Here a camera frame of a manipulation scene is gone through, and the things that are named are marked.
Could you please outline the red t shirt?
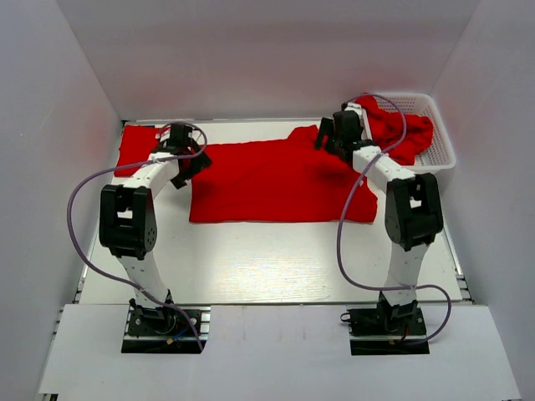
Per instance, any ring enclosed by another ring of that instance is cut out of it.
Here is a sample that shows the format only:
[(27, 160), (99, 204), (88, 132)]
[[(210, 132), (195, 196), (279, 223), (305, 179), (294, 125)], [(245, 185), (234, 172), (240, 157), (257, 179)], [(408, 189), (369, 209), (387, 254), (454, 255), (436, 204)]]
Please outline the red t shirt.
[[(356, 103), (366, 110), (372, 139), (382, 150), (401, 139), (403, 122), (399, 112), (382, 109), (371, 96), (361, 97)], [(405, 121), (405, 137), (389, 155), (400, 165), (413, 165), (415, 157), (431, 146), (434, 126), (428, 117), (417, 114), (405, 114)]]
[(208, 145), (212, 164), (191, 182), (190, 222), (374, 222), (377, 196), (366, 182), (351, 192), (359, 173), (315, 149), (317, 134), (310, 125), (281, 140)]
[(160, 127), (154, 125), (126, 125), (123, 129), (116, 166), (122, 167), (146, 161), (158, 145)]

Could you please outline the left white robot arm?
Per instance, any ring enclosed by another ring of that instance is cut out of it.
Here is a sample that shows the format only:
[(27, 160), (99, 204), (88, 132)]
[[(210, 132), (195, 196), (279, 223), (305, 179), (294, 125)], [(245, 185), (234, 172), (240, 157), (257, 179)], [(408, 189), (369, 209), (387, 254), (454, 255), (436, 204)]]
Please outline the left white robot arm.
[(100, 193), (99, 241), (124, 268), (135, 289), (136, 305), (150, 308), (148, 323), (159, 333), (176, 325), (171, 290), (161, 279), (153, 254), (158, 237), (154, 201), (169, 184), (176, 189), (211, 165), (206, 135), (196, 125), (173, 122), (156, 134), (157, 145), (135, 173)]

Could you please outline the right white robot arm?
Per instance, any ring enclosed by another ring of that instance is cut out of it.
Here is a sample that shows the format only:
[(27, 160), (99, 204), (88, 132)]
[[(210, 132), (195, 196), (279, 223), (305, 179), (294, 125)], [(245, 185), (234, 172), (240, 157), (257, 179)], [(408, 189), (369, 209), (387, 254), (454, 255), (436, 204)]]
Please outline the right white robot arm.
[[(356, 109), (344, 109), (321, 120), (314, 148), (325, 149), (348, 163), (359, 177), (350, 190), (339, 219), (336, 257), (342, 276), (352, 285), (377, 291), (387, 306), (377, 312), (379, 326), (395, 333), (408, 322), (416, 308), (416, 288), (423, 258), (444, 221), (436, 177), (416, 174), (400, 165), (373, 140), (363, 139), (363, 115)], [(385, 230), (392, 246), (385, 284), (372, 287), (348, 276), (343, 266), (342, 229), (352, 198), (364, 179), (385, 194)]]

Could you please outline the folded red t shirt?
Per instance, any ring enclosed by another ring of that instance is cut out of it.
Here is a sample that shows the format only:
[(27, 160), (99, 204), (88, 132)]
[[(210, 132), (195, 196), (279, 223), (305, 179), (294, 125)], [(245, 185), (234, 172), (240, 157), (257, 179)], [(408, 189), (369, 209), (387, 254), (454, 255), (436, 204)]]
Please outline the folded red t shirt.
[(126, 125), (123, 129), (116, 166), (122, 167), (146, 161), (158, 145), (160, 127), (154, 125)]

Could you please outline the crumpled red t shirt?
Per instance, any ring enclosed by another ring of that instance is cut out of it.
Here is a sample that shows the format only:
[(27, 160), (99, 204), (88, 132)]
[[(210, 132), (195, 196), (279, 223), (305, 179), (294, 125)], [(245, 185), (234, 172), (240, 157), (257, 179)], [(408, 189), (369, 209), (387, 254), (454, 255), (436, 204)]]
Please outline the crumpled red t shirt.
[[(371, 96), (361, 97), (356, 103), (366, 110), (372, 139), (382, 150), (401, 139), (403, 122), (399, 112), (382, 109)], [(431, 146), (434, 126), (428, 117), (417, 114), (405, 114), (405, 121), (405, 137), (389, 155), (400, 165), (413, 165), (415, 157)]]

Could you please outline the white plastic basket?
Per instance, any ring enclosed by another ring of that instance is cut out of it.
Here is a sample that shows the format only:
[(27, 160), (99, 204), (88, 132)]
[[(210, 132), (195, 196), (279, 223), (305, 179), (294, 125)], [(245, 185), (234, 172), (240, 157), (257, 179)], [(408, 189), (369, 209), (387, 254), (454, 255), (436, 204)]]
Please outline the white plastic basket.
[[(413, 92), (382, 93), (379, 97), (373, 97), (377, 100), (379, 107), (393, 112), (396, 110), (400, 113), (403, 122), (403, 134), (399, 141), (394, 145), (399, 145), (406, 132), (405, 114), (417, 114), (428, 117), (433, 126), (433, 140), (431, 146), (415, 157), (413, 165), (405, 165), (414, 172), (437, 173), (441, 170), (449, 170), (456, 164), (456, 157), (453, 151), (446, 128), (441, 120), (440, 113), (434, 100), (427, 94)], [(369, 121), (365, 129), (366, 136), (372, 139)]]

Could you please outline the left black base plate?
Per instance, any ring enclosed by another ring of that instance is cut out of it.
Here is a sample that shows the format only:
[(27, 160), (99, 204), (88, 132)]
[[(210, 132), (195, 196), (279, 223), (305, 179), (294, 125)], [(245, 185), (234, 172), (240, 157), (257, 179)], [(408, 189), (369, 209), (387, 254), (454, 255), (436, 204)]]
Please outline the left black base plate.
[(149, 316), (148, 310), (130, 307), (121, 345), (124, 354), (201, 354), (192, 326), (201, 345), (206, 346), (209, 335), (211, 308), (190, 307), (184, 310), (188, 318), (171, 310)]

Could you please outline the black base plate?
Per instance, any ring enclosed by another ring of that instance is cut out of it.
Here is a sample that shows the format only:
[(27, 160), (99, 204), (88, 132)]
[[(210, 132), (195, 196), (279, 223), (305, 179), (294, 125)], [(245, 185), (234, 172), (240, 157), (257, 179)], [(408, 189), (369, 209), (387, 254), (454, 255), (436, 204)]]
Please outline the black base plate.
[(352, 356), (428, 355), (429, 342), (423, 312), (386, 322), (377, 309), (353, 308), (340, 315), (348, 325)]
[(206, 346), (209, 335), (211, 308), (190, 307), (184, 310), (188, 318), (171, 310), (149, 316), (148, 310), (130, 307), (121, 345), (124, 354), (201, 354), (192, 326), (201, 345)]

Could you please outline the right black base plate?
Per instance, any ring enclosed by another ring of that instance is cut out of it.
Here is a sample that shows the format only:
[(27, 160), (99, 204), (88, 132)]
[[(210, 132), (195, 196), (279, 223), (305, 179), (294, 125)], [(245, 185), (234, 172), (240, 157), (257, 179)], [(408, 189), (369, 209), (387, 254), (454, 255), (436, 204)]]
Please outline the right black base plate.
[(340, 315), (348, 325), (352, 356), (428, 355), (429, 342), (423, 312), (386, 322), (377, 309), (353, 308)]

